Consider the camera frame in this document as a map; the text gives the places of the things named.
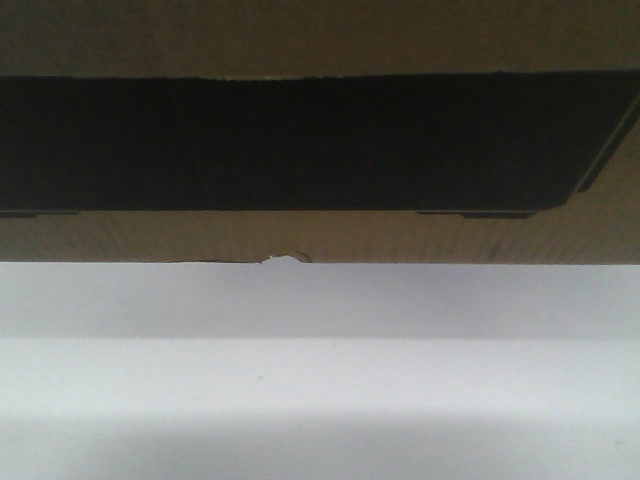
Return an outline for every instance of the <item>dark gap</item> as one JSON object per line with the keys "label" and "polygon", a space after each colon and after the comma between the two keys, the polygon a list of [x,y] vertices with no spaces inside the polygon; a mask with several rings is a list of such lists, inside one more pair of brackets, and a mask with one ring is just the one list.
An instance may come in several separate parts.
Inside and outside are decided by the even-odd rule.
{"label": "dark gap", "polygon": [[526,216],[595,180],[639,91],[640,72],[1,78],[0,210]]}

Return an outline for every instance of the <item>corrugated cardboard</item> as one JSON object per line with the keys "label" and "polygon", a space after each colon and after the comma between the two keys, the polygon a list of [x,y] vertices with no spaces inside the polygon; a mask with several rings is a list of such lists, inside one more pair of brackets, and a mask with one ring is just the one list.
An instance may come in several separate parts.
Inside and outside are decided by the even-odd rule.
{"label": "corrugated cardboard", "polygon": [[[289,78],[640,67],[638,2],[0,4],[0,75]],[[85,212],[0,219],[0,258],[640,263],[640,127],[529,219],[415,212]]]}

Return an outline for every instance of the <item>cardboard box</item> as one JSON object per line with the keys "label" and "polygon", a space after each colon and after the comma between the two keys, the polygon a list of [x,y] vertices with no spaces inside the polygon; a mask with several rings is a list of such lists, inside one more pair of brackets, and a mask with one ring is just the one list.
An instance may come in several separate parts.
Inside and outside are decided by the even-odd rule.
{"label": "cardboard box", "polygon": [[[404,74],[622,75],[640,67],[636,2],[146,1],[103,6],[11,0],[0,6],[0,24],[0,77],[5,77],[0,95],[9,77],[280,79],[273,80],[280,84],[292,78]],[[8,91],[5,106],[9,97],[16,98]],[[600,107],[609,108],[614,93],[601,97]],[[591,175],[590,188],[560,195],[553,205],[536,204],[533,215],[496,218],[496,208],[449,204],[406,210],[398,204],[390,210],[381,208],[384,202],[354,204],[357,209],[349,202],[320,202],[285,209],[280,204],[236,208],[216,203],[173,211],[153,206],[145,211],[135,204],[74,214],[61,208],[56,215],[11,211],[0,218],[0,258],[244,262],[292,255],[313,262],[637,263],[640,128],[633,127],[631,108],[636,100],[627,98],[629,108],[616,113],[613,130],[620,131],[608,137],[621,142],[615,152],[609,140],[600,142],[612,155],[597,176]],[[406,130],[408,125],[401,126]],[[12,165],[5,162],[7,198],[12,183],[6,179],[15,178]],[[42,178],[41,191],[46,191],[47,178],[53,177]],[[579,180],[576,188],[584,178]],[[72,186],[61,191],[72,191]],[[19,197],[21,191],[14,193]],[[134,207],[127,211],[127,205]],[[429,215],[417,213],[424,210]],[[493,211],[494,218],[446,214],[485,210]],[[520,207],[503,213],[523,211],[532,213]]]}

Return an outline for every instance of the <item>white surface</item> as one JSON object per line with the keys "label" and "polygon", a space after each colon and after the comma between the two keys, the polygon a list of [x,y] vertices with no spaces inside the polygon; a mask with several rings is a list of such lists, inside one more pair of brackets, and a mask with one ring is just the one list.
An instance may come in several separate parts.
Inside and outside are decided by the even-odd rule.
{"label": "white surface", "polygon": [[0,479],[637,479],[638,286],[636,267],[0,265]]}

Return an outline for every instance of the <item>brown cardboard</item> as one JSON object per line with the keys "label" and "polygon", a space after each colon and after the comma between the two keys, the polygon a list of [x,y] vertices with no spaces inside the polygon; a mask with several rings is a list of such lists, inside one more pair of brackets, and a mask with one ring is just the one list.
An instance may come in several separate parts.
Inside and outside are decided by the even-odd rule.
{"label": "brown cardboard", "polygon": [[[640,66],[637,2],[0,4],[0,75],[285,78]],[[640,263],[640,126],[528,219],[415,212],[84,212],[0,219],[8,261]]]}
{"label": "brown cardboard", "polygon": [[0,75],[616,70],[638,39],[635,0],[0,2]]}

